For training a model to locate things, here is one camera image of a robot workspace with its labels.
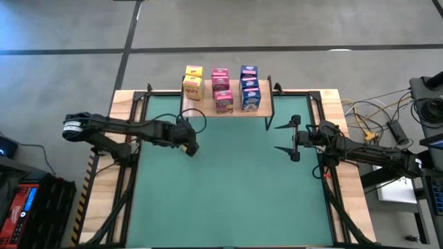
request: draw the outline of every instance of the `green table surface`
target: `green table surface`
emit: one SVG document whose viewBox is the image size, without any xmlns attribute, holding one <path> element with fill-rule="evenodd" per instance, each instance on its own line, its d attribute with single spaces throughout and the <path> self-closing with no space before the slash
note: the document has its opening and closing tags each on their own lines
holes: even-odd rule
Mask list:
<svg viewBox="0 0 443 249">
<path fill-rule="evenodd" d="M 179 105 L 153 96 L 147 117 L 177 114 Z M 315 149 L 301 149 L 294 163 L 273 148 L 291 147 L 293 130 L 274 127 L 293 114 L 310 123 L 307 99 L 274 97 L 274 105 L 269 131 L 264 118 L 208 118 L 194 157 L 143 144 L 127 247 L 332 245 L 321 181 L 311 175 Z"/>
</svg>

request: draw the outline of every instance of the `concrete floor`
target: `concrete floor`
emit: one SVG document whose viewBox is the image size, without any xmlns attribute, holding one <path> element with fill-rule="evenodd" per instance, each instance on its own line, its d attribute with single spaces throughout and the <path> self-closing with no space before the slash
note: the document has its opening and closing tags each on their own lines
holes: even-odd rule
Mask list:
<svg viewBox="0 0 443 249">
<path fill-rule="evenodd" d="M 3 0 L 0 50 L 123 48 L 134 6 L 104 0 Z M 441 43 L 443 18 L 431 0 L 151 0 L 142 4 L 132 47 Z M 0 55 L 0 131 L 43 144 L 57 174 L 80 189 L 89 146 L 65 141 L 62 121 L 78 111 L 107 114 L 121 58 Z M 187 64 L 229 66 L 233 75 L 240 65 L 254 64 L 261 76 L 272 75 L 284 88 L 337 88 L 342 98 L 358 100 L 405 89 L 411 77 L 440 72 L 443 49 L 130 55 L 122 89 L 144 89 L 148 82 L 155 89 L 178 89 Z M 383 116 L 377 120 L 386 121 Z M 408 111 L 401 112 L 400 122 L 416 142 L 423 137 Z M 351 137 L 362 140 L 363 134 L 351 129 Z M 387 132 L 382 143 L 395 144 Z M 46 169 L 38 149 L 20 148 L 17 160 Z M 375 192 L 367 202 L 378 242 L 437 248 L 432 233 L 429 246 L 404 241 L 405 235 L 417 234 L 413 215 L 407 213 L 414 207 L 382 203 Z"/>
</svg>

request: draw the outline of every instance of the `black metal frame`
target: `black metal frame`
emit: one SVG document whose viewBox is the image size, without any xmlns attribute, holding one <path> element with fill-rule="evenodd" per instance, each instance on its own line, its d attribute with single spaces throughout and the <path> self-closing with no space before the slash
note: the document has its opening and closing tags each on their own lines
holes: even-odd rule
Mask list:
<svg viewBox="0 0 443 249">
<path fill-rule="evenodd" d="M 272 90 L 272 98 L 274 95 L 279 95 L 279 96 L 305 96 L 306 97 L 306 101 L 309 107 L 309 115 L 310 115 L 310 121 L 312 124 L 315 124 L 315 118 L 314 118 L 314 109 L 312 106 L 312 101 L 314 101 L 316 103 L 317 109 L 318 109 L 318 114 L 320 117 L 320 120 L 324 120 L 325 119 L 325 113 L 323 110 L 323 104 L 321 101 L 321 96 L 320 96 L 320 92 L 319 91 L 301 91 L 301 92 L 297 92 L 297 91 L 287 91 L 285 92 L 284 90 L 282 90 L 280 84 L 276 83 L 273 90 Z M 132 109 L 136 110 L 136 105 L 138 100 L 140 100 L 140 98 L 143 98 L 143 107 L 142 107 L 142 114 L 141 114 L 141 120 L 145 120 L 146 117 L 146 113 L 147 113 L 147 108 L 148 108 L 148 104 L 149 104 L 149 99 L 150 96 L 179 96 L 181 97 L 181 99 L 183 99 L 183 91 L 153 91 L 152 87 L 150 85 L 148 85 L 148 90 L 146 92 L 134 92 L 134 99 L 133 99 L 133 104 L 132 104 Z M 132 170 L 131 170 L 131 176 L 130 176 L 130 180 L 128 184 L 132 184 L 132 191 L 131 193 L 128 195 L 127 200 L 125 202 L 125 212 L 123 214 L 123 224 L 122 224 L 122 228 L 121 228 L 121 233 L 120 233 L 120 238 L 119 238 L 119 242 L 118 243 L 114 243 L 112 239 L 109 239 L 108 242 L 108 238 L 109 235 L 111 234 L 110 232 L 108 233 L 108 238 L 107 238 L 107 242 L 105 244 L 99 244 L 99 245 L 81 245 L 82 248 L 122 248 L 125 247 L 126 242 L 127 242 L 127 230 L 129 227 L 129 220 L 130 220 L 130 216 L 131 216 L 131 205 L 132 205 L 132 195 L 134 193 L 134 186 L 135 186 L 135 178 L 136 178 L 136 173 L 137 173 L 137 168 L 138 168 L 138 161 L 137 163 L 134 163 L 132 165 Z M 325 169 L 323 167 L 320 167 L 320 170 L 322 171 L 322 174 L 324 173 Z M 343 207 L 343 199 L 341 196 L 341 191 L 340 191 L 340 185 L 338 182 L 338 176 L 336 173 L 336 170 L 333 168 L 330 171 L 330 175 L 332 177 L 332 182 L 333 182 L 333 186 L 334 186 L 334 195 L 337 198 L 338 202 L 340 203 L 340 205 Z M 117 182 L 117 188 L 121 188 L 123 187 L 123 179 L 118 180 Z M 331 236 L 332 236 L 332 241 L 333 241 L 333 246 L 334 248 L 380 248 L 380 249 L 399 249 L 396 247 L 390 247 L 390 246 L 380 246 L 380 245 L 360 245 L 360 244 L 356 244 L 356 243 L 351 243 L 350 240 L 350 233 L 349 230 L 346 228 L 345 224 L 343 221 L 341 221 L 341 228 L 342 228 L 342 233 L 344 235 L 344 240 L 345 242 L 340 242 L 338 241 L 337 237 L 336 237 L 336 229 L 334 226 L 334 217 L 332 215 L 332 207 L 330 202 L 328 201 L 327 195 L 325 193 L 325 204 L 326 204 L 326 210 L 327 210 L 327 216 L 328 216 L 328 221 L 329 221 L 329 227 L 331 230 Z"/>
<path fill-rule="evenodd" d="M 270 117 L 270 120 L 268 121 L 267 118 L 265 118 L 265 126 L 266 126 L 266 130 L 268 130 L 271 126 L 271 122 L 272 119 L 274 117 L 275 114 L 275 109 L 274 109 L 274 104 L 273 104 L 273 96 L 275 95 L 279 95 L 279 96 L 305 96 L 306 97 L 306 101 L 307 101 L 307 106 L 309 107 L 309 115 L 310 115 L 310 121 L 312 124 L 315 124 L 315 118 L 314 118 L 314 110 L 312 107 L 312 103 L 311 101 L 316 102 L 316 106 L 318 108 L 318 114 L 320 117 L 320 120 L 324 120 L 325 119 L 325 113 L 323 111 L 323 105 L 321 102 L 321 96 L 320 96 L 320 92 L 319 91 L 301 91 L 301 92 L 295 92 L 295 91 L 291 91 L 291 92 L 284 92 L 283 90 L 281 90 L 281 86 L 280 84 L 276 83 L 274 90 L 272 88 L 272 81 L 271 81 L 271 76 L 268 76 L 268 81 L 269 81 L 269 87 L 270 87 L 270 91 L 271 91 L 271 108 L 272 108 L 272 116 Z M 181 91 L 177 91 L 177 92 L 169 92 L 169 91 L 152 91 L 152 87 L 150 87 L 148 85 L 148 92 L 146 94 L 147 98 L 146 98 L 146 110 L 147 110 L 147 106 L 148 106 L 148 102 L 149 102 L 149 97 L 150 96 L 180 96 L 181 97 L 181 102 L 180 102 L 180 111 L 183 109 L 183 87 L 181 89 Z M 340 187 L 338 184 L 338 177 L 336 175 L 336 172 L 332 172 L 331 173 L 332 176 L 332 180 L 334 182 L 334 194 L 338 197 L 338 199 L 341 202 L 341 205 L 343 204 L 343 201 L 341 200 L 341 191 L 340 191 Z M 334 243 L 337 242 L 336 239 L 336 231 L 335 231 L 335 227 L 334 227 L 334 217 L 332 216 L 332 209 L 331 206 L 329 205 L 329 202 L 327 200 L 327 197 L 325 195 L 325 202 L 327 204 L 327 216 L 328 216 L 328 221 L 329 221 L 329 227 L 331 229 L 331 233 L 332 233 L 332 241 Z M 125 208 L 125 214 L 124 214 L 124 220 L 129 220 L 129 216 L 130 216 L 130 206 L 127 205 L 127 207 Z M 119 246 L 125 246 L 126 244 L 126 239 L 127 239 L 127 229 L 129 226 L 129 222 L 123 222 L 122 224 L 122 235 L 124 235 L 124 237 L 120 238 L 120 243 Z M 343 228 L 343 234 L 349 234 L 349 232 L 345 229 L 345 227 L 342 225 Z"/>
</svg>

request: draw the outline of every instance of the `pink cereal box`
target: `pink cereal box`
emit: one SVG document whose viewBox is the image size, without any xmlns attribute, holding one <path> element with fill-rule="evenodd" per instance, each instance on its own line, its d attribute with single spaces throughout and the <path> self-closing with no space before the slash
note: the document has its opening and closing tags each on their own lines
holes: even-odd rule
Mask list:
<svg viewBox="0 0 443 249">
<path fill-rule="evenodd" d="M 229 90 L 229 76 L 213 76 L 213 97 L 215 92 Z"/>
<path fill-rule="evenodd" d="M 213 68 L 211 76 L 229 76 L 229 68 Z"/>
<path fill-rule="evenodd" d="M 231 90 L 215 92 L 215 111 L 217 113 L 232 113 L 234 97 Z"/>
</svg>

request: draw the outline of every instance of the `small box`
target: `small box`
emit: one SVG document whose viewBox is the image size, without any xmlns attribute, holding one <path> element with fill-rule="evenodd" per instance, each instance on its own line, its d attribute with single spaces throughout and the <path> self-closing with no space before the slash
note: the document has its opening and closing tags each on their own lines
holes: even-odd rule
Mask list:
<svg viewBox="0 0 443 249">
<path fill-rule="evenodd" d="M 244 77 L 258 77 L 258 66 L 242 66 L 240 68 L 240 79 Z"/>
<path fill-rule="evenodd" d="M 205 92 L 205 83 L 200 77 L 185 76 L 183 91 L 191 100 L 202 100 Z"/>
<path fill-rule="evenodd" d="M 260 105 L 260 88 L 242 90 L 242 110 L 257 111 Z"/>
<path fill-rule="evenodd" d="M 229 76 L 213 76 L 213 97 L 215 92 L 229 90 Z"/>
<path fill-rule="evenodd" d="M 234 97 L 231 90 L 215 92 L 215 111 L 217 113 L 232 113 Z"/>
<path fill-rule="evenodd" d="M 213 68 L 211 76 L 229 76 L 229 68 Z"/>
<path fill-rule="evenodd" d="M 186 75 L 200 77 L 203 79 L 203 67 L 202 66 L 186 66 Z"/>
<path fill-rule="evenodd" d="M 247 88 L 257 88 L 258 80 L 256 77 L 245 77 L 240 79 L 240 90 Z"/>
</svg>

